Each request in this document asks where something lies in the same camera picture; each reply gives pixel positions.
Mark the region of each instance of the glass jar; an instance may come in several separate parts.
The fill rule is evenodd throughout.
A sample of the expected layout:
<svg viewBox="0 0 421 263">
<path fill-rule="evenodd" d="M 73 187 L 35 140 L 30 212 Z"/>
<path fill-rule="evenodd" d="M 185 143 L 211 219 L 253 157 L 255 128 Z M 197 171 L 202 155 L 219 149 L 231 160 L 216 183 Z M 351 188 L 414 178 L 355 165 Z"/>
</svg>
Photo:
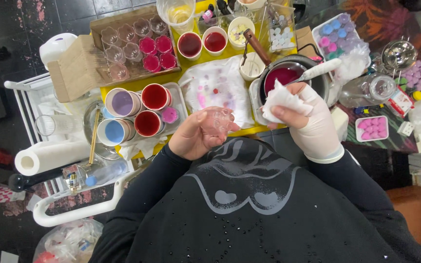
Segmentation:
<svg viewBox="0 0 421 263">
<path fill-rule="evenodd" d="M 397 85 L 390 76 L 373 73 L 345 84 L 339 102 L 347 108 L 380 105 L 397 90 Z"/>
</svg>

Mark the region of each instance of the wooden stick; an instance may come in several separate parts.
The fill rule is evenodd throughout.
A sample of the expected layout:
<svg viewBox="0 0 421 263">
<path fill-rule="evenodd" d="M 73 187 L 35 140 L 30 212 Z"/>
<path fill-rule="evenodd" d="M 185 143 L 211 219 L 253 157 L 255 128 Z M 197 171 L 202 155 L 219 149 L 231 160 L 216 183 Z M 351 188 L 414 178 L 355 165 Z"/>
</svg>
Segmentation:
<svg viewBox="0 0 421 263">
<path fill-rule="evenodd" d="M 89 163 L 92 164 L 95 155 L 95 144 L 97 140 L 98 119 L 100 117 L 100 109 L 97 109 L 95 114 L 94 130 L 92 131 L 92 144 L 90 145 Z"/>
</svg>

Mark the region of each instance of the paper towel roll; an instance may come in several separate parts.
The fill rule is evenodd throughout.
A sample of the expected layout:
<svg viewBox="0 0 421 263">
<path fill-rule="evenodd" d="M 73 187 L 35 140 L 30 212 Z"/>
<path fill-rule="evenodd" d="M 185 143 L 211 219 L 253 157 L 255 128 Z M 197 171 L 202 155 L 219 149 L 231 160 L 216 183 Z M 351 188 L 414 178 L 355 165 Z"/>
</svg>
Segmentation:
<svg viewBox="0 0 421 263">
<path fill-rule="evenodd" d="M 72 162 L 88 158 L 90 146 L 87 141 L 39 142 L 20 151 L 15 156 L 19 173 L 32 176 Z"/>
</svg>

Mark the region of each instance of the metal pot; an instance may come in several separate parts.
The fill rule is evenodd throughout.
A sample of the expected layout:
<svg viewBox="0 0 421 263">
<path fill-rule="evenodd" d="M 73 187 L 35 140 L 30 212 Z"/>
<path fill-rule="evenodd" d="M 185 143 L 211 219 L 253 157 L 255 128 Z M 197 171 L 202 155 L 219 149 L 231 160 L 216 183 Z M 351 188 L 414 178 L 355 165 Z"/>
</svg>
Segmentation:
<svg viewBox="0 0 421 263">
<path fill-rule="evenodd" d="M 264 69 L 264 71 L 261 74 L 259 86 L 258 86 L 258 93 L 260 94 L 260 96 L 258 96 L 258 100 L 259 100 L 258 102 L 261 105 L 264 105 L 266 103 L 267 96 L 266 96 L 266 93 L 264 92 L 264 86 L 265 86 L 266 76 L 270 72 L 272 72 L 272 70 L 278 69 L 281 67 L 290 68 L 290 66 L 293 65 L 293 62 L 304 66 L 306 69 L 310 69 L 318 64 L 312 59 L 305 57 L 303 55 L 298 55 L 298 54 L 288 55 L 274 62 L 271 62 L 266 51 L 261 46 L 258 39 L 256 38 L 256 36 L 251 30 L 247 29 L 243 33 L 243 35 L 248 40 L 248 44 L 250 44 L 253 47 L 254 51 L 258 54 L 261 60 L 266 64 L 266 69 Z M 318 77 L 313 78 L 310 84 L 310 86 L 319 94 L 321 98 L 324 99 L 325 102 L 327 102 L 327 98 L 329 97 L 329 79 L 330 77 L 328 74 L 322 74 Z"/>
</svg>

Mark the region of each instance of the white handle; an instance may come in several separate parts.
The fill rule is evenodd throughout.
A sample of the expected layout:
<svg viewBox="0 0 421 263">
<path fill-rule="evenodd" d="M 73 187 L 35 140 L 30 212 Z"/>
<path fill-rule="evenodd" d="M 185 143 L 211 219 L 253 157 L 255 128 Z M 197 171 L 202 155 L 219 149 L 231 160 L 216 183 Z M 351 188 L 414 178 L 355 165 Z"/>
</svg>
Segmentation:
<svg viewBox="0 0 421 263">
<path fill-rule="evenodd" d="M 145 165 L 137 169 L 136 171 L 129 172 L 126 175 L 118 178 L 118 180 L 115 182 L 113 198 L 106 202 L 82 207 L 54 216 L 49 216 L 46 214 L 46 210 L 48 209 L 48 206 L 51 203 L 58 200 L 58 198 L 56 198 L 55 196 L 49 196 L 47 198 L 44 198 L 38 201 L 38 203 L 34 207 L 34 220 L 35 222 L 37 222 L 37 224 L 41 226 L 50 227 L 78 220 L 81 218 L 94 216 L 100 213 L 112 211 L 116 207 L 116 204 L 120 200 L 121 196 L 123 196 L 124 184 L 130 181 L 132 178 L 136 177 L 138 174 L 140 174 L 147 166 L 148 165 Z"/>
<path fill-rule="evenodd" d="M 303 80 L 311 80 L 319 75 L 322 75 L 324 73 L 328 73 L 329 71 L 332 71 L 338 67 L 340 67 L 342 64 L 342 60 L 338 58 L 331 59 L 328 62 L 321 63 L 319 65 L 316 65 L 307 71 L 303 73 Z"/>
</svg>

